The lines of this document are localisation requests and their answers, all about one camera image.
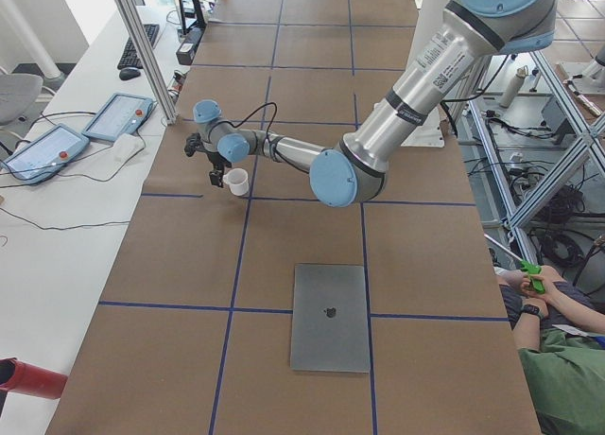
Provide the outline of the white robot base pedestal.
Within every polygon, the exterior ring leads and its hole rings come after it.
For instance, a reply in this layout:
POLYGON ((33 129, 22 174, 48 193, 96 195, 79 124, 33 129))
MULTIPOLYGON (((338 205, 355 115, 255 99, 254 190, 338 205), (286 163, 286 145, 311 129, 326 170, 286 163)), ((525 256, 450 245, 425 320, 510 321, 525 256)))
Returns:
MULTIPOLYGON (((412 45, 410 47, 406 70, 418 71, 421 81, 414 87, 415 95, 425 95, 426 90, 431 88, 430 77, 437 68, 436 61, 443 56, 448 44, 434 43, 434 36, 441 31, 443 26, 443 11, 451 0, 415 0, 419 7, 419 17, 415 27, 412 45)), ((433 110, 429 112, 423 106, 426 119, 424 123, 416 128, 402 143, 402 148, 443 148, 444 139, 441 130, 441 115, 437 103, 433 104, 433 110)))

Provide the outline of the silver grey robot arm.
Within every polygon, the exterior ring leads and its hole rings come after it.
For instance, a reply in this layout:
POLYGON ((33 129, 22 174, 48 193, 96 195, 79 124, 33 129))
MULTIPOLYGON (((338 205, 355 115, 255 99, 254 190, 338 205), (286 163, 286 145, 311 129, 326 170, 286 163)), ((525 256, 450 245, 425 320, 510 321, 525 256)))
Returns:
POLYGON ((441 27, 357 131, 332 148, 238 128, 222 118, 215 101, 204 99, 193 109, 198 130, 186 139, 184 153, 207 156, 216 186, 223 183, 225 167, 260 155, 307 173, 314 195, 328 206, 371 200, 386 185, 392 153, 477 60, 550 46, 556 8, 557 0, 450 0, 441 27))

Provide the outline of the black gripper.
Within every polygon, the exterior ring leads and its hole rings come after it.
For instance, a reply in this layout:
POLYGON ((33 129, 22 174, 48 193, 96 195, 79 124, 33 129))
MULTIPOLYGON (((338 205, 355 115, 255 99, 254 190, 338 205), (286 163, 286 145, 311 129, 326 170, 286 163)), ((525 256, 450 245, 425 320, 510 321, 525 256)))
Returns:
POLYGON ((219 188, 224 187, 224 164, 222 163, 222 156, 217 151, 208 149, 207 143, 201 139, 198 132, 192 133, 186 138, 183 150, 187 157, 192 157, 196 152, 205 154, 213 164, 213 169, 209 172, 211 185, 219 188))

